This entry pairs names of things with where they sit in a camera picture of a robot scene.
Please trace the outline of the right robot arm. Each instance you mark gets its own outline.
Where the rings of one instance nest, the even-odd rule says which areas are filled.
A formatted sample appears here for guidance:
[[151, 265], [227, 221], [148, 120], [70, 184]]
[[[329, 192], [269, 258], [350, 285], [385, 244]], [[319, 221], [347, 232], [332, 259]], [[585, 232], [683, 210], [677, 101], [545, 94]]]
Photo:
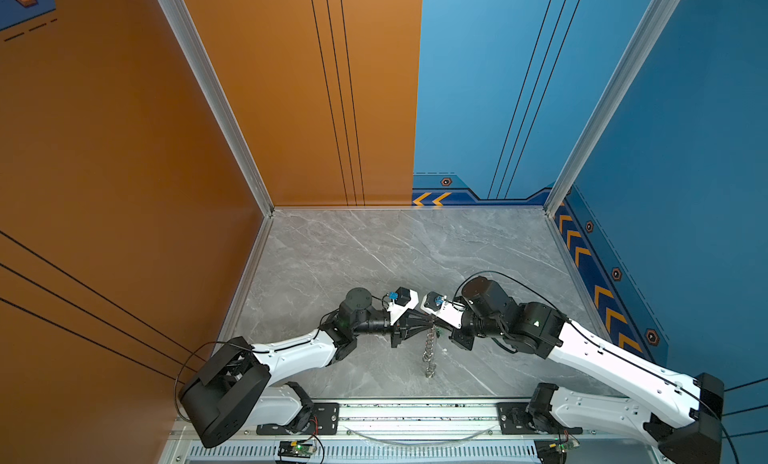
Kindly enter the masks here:
[[526, 406], [533, 430], [561, 436], [600, 430], [651, 445], [673, 463], [720, 462], [728, 439], [724, 384], [715, 376], [658, 366], [600, 338], [546, 299], [517, 303], [481, 276], [467, 281], [456, 299], [429, 293], [421, 308], [466, 349], [477, 338], [501, 338], [518, 353], [576, 369], [618, 393], [540, 383]]

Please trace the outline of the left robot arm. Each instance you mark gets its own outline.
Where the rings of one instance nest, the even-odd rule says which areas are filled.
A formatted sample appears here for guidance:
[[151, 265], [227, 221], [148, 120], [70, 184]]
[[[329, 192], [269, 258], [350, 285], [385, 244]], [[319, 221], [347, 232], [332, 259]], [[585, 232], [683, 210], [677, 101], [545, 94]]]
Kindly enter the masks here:
[[206, 448], [223, 444], [243, 427], [302, 432], [314, 403], [292, 376], [345, 359], [361, 335], [387, 335], [398, 346], [429, 329], [433, 321], [418, 311], [418, 302], [416, 292], [399, 288], [377, 309], [368, 290], [354, 288], [305, 335], [268, 344], [242, 337], [222, 341], [188, 382], [175, 387], [177, 401]]

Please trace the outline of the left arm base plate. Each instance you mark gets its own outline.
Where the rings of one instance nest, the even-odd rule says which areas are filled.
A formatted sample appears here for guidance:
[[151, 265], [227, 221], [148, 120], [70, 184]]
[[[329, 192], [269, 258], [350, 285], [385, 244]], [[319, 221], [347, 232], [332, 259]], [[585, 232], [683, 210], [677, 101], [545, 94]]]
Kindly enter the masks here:
[[303, 405], [297, 416], [285, 425], [263, 424], [256, 434], [263, 436], [319, 435], [332, 436], [338, 432], [339, 404], [320, 402]]

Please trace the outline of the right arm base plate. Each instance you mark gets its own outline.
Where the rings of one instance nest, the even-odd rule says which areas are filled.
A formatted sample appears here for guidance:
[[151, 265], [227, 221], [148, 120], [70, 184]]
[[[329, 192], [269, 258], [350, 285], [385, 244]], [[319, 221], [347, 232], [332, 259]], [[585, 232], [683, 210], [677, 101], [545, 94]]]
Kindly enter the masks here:
[[528, 410], [522, 402], [500, 402], [496, 404], [497, 418], [503, 435], [580, 435], [582, 427], [567, 427], [557, 421], [550, 411]]

